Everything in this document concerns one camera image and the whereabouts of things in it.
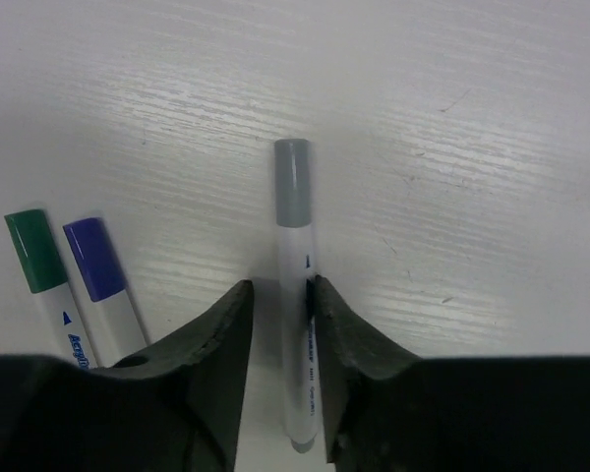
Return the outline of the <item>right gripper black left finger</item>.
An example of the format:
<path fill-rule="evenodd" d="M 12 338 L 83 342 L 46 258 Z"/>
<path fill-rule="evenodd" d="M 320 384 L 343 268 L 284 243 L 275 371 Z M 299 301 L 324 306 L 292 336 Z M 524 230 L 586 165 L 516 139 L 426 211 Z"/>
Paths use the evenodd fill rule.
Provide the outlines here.
<path fill-rule="evenodd" d="M 242 280 L 110 368 L 0 355 L 0 471 L 231 471 L 252 341 Z"/>

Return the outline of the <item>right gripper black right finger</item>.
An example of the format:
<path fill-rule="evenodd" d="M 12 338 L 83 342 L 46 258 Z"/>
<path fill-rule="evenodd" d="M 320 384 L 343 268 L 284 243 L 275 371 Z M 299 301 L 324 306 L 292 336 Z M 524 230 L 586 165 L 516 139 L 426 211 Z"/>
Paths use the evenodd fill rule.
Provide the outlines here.
<path fill-rule="evenodd" d="M 312 285 L 338 471 L 590 471 L 590 356 L 423 358 Z"/>

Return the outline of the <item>dark blue cap marker pen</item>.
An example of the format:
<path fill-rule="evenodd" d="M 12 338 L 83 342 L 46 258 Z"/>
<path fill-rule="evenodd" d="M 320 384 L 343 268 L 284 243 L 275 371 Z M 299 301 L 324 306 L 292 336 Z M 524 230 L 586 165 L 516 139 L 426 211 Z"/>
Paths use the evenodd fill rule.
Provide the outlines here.
<path fill-rule="evenodd" d="M 102 365 L 114 365 L 148 345 L 127 279 L 102 219 L 83 218 L 63 230 L 96 309 L 95 341 Z"/>

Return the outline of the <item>dark green cap marker pen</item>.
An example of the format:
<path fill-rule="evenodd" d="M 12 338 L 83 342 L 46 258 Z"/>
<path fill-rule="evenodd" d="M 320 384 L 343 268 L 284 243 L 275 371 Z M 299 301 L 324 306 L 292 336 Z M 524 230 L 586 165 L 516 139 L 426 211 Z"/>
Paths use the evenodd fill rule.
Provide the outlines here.
<path fill-rule="evenodd" d="M 4 216 L 29 291 L 49 325 L 60 355 L 83 370 L 98 367 L 46 213 L 41 208 Z"/>

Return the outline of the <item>grey cap marker pen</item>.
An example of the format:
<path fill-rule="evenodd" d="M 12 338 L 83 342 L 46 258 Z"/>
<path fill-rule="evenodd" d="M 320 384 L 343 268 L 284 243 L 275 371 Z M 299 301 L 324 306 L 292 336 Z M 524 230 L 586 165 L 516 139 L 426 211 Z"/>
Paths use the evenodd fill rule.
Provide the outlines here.
<path fill-rule="evenodd" d="M 316 275 L 310 143 L 280 139 L 273 150 L 284 422 L 294 450 L 306 453 L 319 429 L 315 322 L 308 295 Z"/>

